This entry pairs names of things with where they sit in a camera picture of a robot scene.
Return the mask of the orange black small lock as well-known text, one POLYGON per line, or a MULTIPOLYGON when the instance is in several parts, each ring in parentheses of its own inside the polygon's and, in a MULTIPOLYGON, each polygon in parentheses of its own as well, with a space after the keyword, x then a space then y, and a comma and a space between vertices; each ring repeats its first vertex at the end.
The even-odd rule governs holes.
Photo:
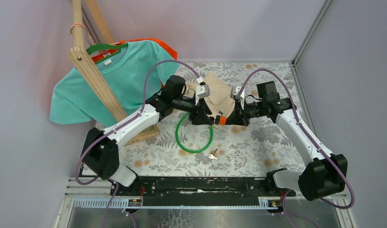
POLYGON ((226 125, 227 118, 225 116, 217 115, 214 124, 215 125, 226 125))

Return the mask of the green cable lock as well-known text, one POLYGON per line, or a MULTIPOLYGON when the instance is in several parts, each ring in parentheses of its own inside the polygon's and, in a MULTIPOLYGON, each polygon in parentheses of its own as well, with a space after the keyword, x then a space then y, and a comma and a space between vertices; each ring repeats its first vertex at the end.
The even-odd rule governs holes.
POLYGON ((189 114, 183 114, 178 121, 174 136, 177 145, 184 152, 197 154, 210 148, 213 143, 214 130, 212 126, 194 126, 189 122, 189 114))

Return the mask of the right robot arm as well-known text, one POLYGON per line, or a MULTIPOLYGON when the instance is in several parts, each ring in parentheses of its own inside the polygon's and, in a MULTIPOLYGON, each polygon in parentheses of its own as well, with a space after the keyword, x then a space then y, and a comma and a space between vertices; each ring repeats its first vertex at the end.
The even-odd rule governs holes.
POLYGON ((246 103, 240 86, 233 87, 231 98, 234 111, 222 123, 248 126, 250 119, 266 116, 272 120, 299 152, 305 170, 278 169, 266 174, 265 191, 272 196, 282 190, 299 191, 309 201, 321 199, 345 189, 344 178, 348 161, 342 154, 334 155, 300 118, 290 97, 281 98, 275 83, 269 81, 257 85, 260 101, 246 103))

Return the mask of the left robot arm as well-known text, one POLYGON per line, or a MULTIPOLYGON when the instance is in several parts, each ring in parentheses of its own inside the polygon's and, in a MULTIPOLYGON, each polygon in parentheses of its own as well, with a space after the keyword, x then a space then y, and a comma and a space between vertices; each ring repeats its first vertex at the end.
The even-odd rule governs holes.
POLYGON ((185 80, 171 76, 164 87, 144 101, 132 115, 104 129, 93 128, 88 132, 81 162, 89 167, 100 179, 117 182, 127 195, 139 191, 137 174, 120 164, 120 149, 149 126, 155 125, 173 110, 187 112, 193 125, 213 125, 214 118, 205 102, 210 95, 203 78, 194 90, 192 98, 185 98, 185 80))

